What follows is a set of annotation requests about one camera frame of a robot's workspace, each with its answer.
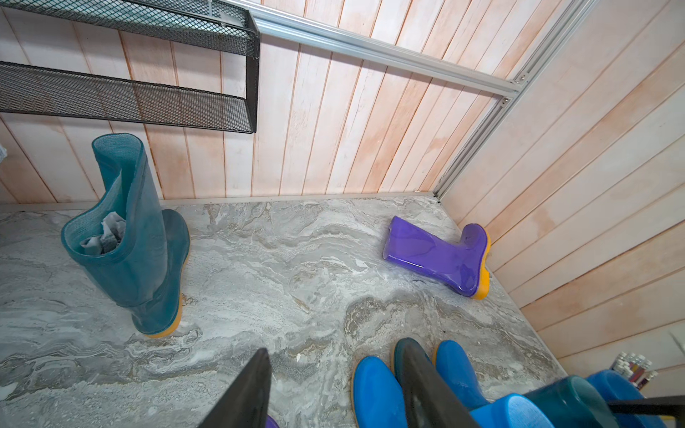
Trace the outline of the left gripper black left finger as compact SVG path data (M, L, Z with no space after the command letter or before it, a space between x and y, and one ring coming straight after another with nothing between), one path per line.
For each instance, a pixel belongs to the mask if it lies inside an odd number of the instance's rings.
M268 350L260 348L199 427L266 427L271 377Z

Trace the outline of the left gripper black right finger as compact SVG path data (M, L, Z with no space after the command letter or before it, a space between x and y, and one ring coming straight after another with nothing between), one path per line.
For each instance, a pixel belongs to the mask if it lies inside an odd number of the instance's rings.
M411 338L400 340L400 385L408 427L479 426Z

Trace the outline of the blue rain boot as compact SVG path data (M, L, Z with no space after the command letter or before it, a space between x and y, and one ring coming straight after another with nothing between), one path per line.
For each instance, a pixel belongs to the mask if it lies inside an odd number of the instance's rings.
M367 356L355 367L351 401L358 427L408 427L401 385L378 357Z
M544 413L522 395L487 401L467 353L457 342L441 342L433 353L433 364L480 427L553 427Z

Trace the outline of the teal rain boot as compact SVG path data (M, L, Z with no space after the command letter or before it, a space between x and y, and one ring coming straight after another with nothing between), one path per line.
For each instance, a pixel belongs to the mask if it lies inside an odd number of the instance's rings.
M171 335L182 314L190 249L182 215L163 209L142 141L128 133L92 143L105 184L101 200L62 229L62 245L90 280L128 310L137 330Z
M389 367L400 383L400 342ZM571 376L522 395L535 404L553 427L617 427L608 404L583 378Z

